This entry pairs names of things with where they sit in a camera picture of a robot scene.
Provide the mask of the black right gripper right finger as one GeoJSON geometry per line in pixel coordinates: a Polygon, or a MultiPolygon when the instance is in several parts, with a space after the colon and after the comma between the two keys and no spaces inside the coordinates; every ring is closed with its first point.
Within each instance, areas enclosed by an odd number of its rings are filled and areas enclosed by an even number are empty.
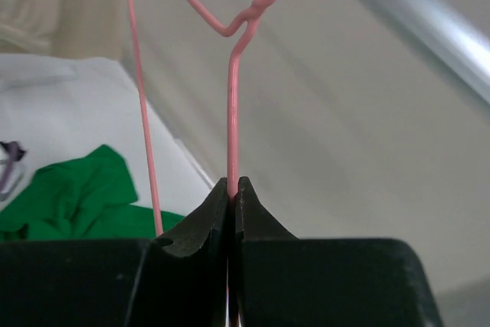
{"type": "Polygon", "coordinates": [[[440,326],[422,263],[391,238],[301,239],[238,184],[234,309],[244,326],[440,326]]]}

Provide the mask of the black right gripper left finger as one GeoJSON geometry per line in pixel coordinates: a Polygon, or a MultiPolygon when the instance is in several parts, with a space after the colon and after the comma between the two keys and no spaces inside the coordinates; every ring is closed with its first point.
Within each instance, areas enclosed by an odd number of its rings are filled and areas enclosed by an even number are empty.
{"type": "Polygon", "coordinates": [[[3,326],[223,326],[227,182],[163,235],[1,245],[3,326]]]}

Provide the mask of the green t shirt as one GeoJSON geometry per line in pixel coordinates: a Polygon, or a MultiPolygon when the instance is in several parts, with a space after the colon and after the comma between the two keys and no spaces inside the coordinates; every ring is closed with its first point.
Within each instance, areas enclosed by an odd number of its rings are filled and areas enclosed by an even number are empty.
{"type": "Polygon", "coordinates": [[[125,159],[101,145],[38,169],[2,210],[1,239],[153,238],[153,211],[138,200],[125,159]]]}

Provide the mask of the pink wire hanger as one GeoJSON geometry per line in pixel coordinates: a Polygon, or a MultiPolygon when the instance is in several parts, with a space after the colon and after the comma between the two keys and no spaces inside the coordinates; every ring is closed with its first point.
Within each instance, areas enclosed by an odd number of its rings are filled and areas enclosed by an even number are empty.
{"type": "Polygon", "coordinates": [[[137,276],[130,326],[147,326],[163,316],[175,326],[236,326],[238,306],[234,282],[235,207],[239,194],[238,90],[240,58],[256,34],[260,19],[276,0],[253,0],[228,26],[221,24],[199,0],[188,4],[219,35],[244,32],[233,47],[227,72],[227,175],[203,203],[165,231],[158,199],[155,163],[149,132],[146,95],[134,0],[127,0],[136,65],[145,153],[149,171],[156,238],[145,250],[137,276]]]}

